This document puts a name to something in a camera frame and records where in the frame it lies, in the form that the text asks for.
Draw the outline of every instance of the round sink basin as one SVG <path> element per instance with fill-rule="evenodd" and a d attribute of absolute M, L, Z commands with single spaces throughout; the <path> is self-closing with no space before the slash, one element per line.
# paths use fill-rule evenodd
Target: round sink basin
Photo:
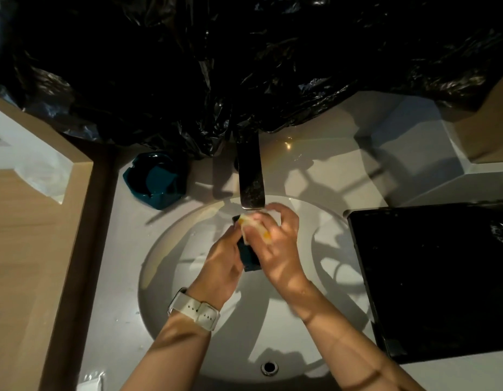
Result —
<path fill-rule="evenodd" d="M 307 277 L 362 330 L 369 302 L 345 221 L 313 204 L 266 196 L 300 217 L 298 248 Z M 167 319 L 175 293 L 198 275 L 211 245 L 242 213 L 239 198 L 217 202 L 183 217 L 150 250 L 141 270 L 139 306 L 152 337 Z M 263 382 L 306 374 L 325 376 L 327 368 L 302 321 L 261 270 L 242 275 L 221 310 L 201 374 L 224 381 Z"/>

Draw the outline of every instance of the white watch strap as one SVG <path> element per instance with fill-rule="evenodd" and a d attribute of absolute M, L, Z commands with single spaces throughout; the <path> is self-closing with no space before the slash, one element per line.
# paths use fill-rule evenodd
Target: white watch strap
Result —
<path fill-rule="evenodd" d="M 214 330 L 217 321 L 221 316 L 219 311 L 206 302 L 199 302 L 198 300 L 185 295 L 185 288 L 181 288 L 171 301 L 168 307 L 168 315 L 172 310 L 177 310 L 184 315 L 190 317 L 196 324 L 206 330 Z"/>

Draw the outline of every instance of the sink drain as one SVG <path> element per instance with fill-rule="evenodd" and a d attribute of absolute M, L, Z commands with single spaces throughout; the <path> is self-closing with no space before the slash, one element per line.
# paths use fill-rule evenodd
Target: sink drain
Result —
<path fill-rule="evenodd" d="M 263 363 L 260 367 L 260 370 L 262 371 L 262 374 L 264 376 L 274 376 L 279 371 L 279 366 L 276 364 L 276 362 L 270 361 Z"/>

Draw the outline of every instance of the black plastic bag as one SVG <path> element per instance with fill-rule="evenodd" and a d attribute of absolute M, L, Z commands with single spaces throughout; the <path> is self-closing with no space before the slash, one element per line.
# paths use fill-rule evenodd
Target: black plastic bag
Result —
<path fill-rule="evenodd" d="M 356 91 L 476 110 L 503 0 L 0 0 L 0 96 L 87 140 L 213 156 Z"/>

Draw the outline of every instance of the faucet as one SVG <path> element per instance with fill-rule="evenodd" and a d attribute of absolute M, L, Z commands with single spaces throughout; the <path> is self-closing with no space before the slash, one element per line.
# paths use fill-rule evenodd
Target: faucet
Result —
<path fill-rule="evenodd" d="M 259 132 L 237 144 L 240 205 L 244 210 L 260 210 L 266 203 L 260 162 Z"/>

